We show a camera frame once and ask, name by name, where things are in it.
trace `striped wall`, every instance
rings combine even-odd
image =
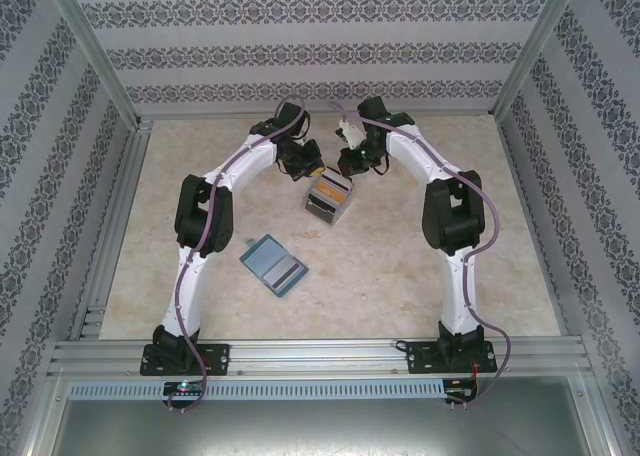
[[[563,317],[640,454],[640,0],[571,0],[502,121]]]
[[[78,0],[143,115],[489,110],[546,0]]]
[[[66,339],[129,128],[52,0],[0,0],[0,455]]]

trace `wallpaper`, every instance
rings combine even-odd
[[[67,339],[129,128],[52,0],[0,0],[0,455]]]
[[[640,0],[571,0],[502,122],[624,454],[640,453],[639,11]]]
[[[78,0],[145,116],[489,110],[546,0]]]

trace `blue rectangular object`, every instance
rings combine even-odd
[[[240,256],[240,262],[278,297],[284,296],[309,271],[270,234]]]

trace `perforated metal strip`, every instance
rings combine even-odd
[[[147,401],[162,399],[162,381],[73,383],[72,401]],[[441,379],[349,381],[209,381],[204,399],[218,401],[287,401],[329,399],[443,398]],[[194,399],[176,396],[176,399]]]

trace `marble-pattern floor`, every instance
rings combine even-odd
[[[502,232],[478,257],[480,314],[511,335],[557,335],[556,318],[491,116],[415,118],[422,134],[463,169],[475,169]],[[221,164],[244,141],[249,119],[156,121],[100,337],[150,339],[171,299],[173,231],[182,180]],[[342,141],[336,117],[312,119],[327,165]],[[235,233],[220,254],[202,311],[201,339],[410,338],[437,334],[442,308],[437,254],[421,229],[424,187],[398,161],[385,176],[356,176],[354,200],[330,228],[301,209],[310,185],[276,166],[234,194]],[[486,241],[492,231],[490,214]],[[238,258],[266,233],[309,266],[283,298]]]

